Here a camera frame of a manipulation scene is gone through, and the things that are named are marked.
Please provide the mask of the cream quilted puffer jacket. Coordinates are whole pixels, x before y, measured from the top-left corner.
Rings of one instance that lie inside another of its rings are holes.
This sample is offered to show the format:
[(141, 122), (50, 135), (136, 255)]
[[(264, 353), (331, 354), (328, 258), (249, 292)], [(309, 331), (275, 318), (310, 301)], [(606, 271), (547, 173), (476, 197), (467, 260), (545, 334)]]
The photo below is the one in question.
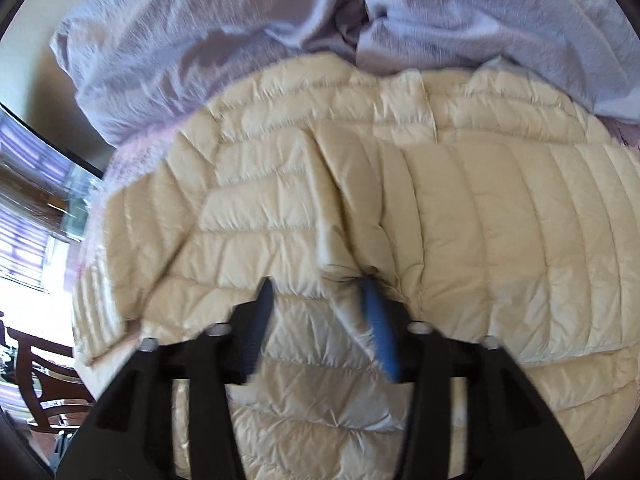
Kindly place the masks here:
[(500, 339), (585, 471), (639, 403), (639, 159), (535, 76), (375, 77), (317, 54), (218, 94), (93, 220), (76, 360), (100, 393), (134, 343), (188, 340), (277, 291), (230, 391), (252, 479), (387, 479), (409, 405), (356, 279), (446, 336)]

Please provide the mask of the pink floral bed sheet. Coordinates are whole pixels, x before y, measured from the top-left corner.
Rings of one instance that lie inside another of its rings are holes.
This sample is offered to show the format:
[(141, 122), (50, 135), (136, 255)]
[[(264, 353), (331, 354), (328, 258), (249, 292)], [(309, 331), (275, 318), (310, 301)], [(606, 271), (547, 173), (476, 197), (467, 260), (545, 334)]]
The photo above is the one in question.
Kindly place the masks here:
[(165, 162), (178, 126), (142, 133), (118, 148), (93, 195), (74, 293), (74, 327), (104, 328), (142, 318), (149, 294), (183, 238), (189, 213)]

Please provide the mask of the dark wooden chair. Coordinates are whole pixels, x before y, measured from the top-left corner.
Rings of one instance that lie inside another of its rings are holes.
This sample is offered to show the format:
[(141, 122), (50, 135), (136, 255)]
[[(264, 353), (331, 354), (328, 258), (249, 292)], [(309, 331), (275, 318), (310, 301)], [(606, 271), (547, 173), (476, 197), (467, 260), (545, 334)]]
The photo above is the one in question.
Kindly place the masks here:
[(17, 342), (15, 381), (32, 415), (29, 429), (37, 434), (75, 432), (94, 399), (72, 366), (53, 359), (71, 359), (73, 349), (12, 327), (6, 332)]

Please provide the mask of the left lavender pillow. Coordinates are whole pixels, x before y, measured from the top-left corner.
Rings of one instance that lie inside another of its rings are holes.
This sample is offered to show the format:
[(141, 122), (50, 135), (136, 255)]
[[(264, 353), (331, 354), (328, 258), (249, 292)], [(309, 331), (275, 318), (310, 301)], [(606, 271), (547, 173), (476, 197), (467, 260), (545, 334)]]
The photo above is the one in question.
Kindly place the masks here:
[(362, 0), (84, 0), (50, 47), (90, 125), (117, 148), (285, 58), (353, 58), (365, 15)]

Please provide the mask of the lavender pillow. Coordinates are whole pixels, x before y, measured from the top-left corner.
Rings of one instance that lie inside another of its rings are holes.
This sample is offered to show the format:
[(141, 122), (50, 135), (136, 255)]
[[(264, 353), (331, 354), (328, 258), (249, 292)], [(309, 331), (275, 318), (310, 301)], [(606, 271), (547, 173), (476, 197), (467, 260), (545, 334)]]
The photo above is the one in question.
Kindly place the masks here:
[(616, 0), (363, 2), (363, 70), (472, 67), (501, 56), (593, 114), (639, 120), (639, 38)]
[(84, 0), (50, 47), (90, 125), (117, 148), (285, 58), (353, 58), (365, 15), (362, 0)]

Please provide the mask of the right lavender pillow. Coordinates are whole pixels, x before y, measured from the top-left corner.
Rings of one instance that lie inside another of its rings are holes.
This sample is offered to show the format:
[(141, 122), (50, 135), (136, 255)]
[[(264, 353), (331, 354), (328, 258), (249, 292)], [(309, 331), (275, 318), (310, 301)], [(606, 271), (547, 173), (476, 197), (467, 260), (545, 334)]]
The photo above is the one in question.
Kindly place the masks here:
[(363, 2), (363, 70), (472, 67), (501, 56), (593, 114), (639, 120), (639, 38), (616, 0)]

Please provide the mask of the wall mounted television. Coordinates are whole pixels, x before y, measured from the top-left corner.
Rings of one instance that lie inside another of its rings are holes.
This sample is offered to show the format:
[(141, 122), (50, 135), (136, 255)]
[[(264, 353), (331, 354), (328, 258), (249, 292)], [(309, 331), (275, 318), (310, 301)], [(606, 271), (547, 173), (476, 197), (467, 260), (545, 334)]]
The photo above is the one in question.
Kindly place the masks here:
[(51, 233), (82, 240), (101, 175), (1, 111), (1, 205)]

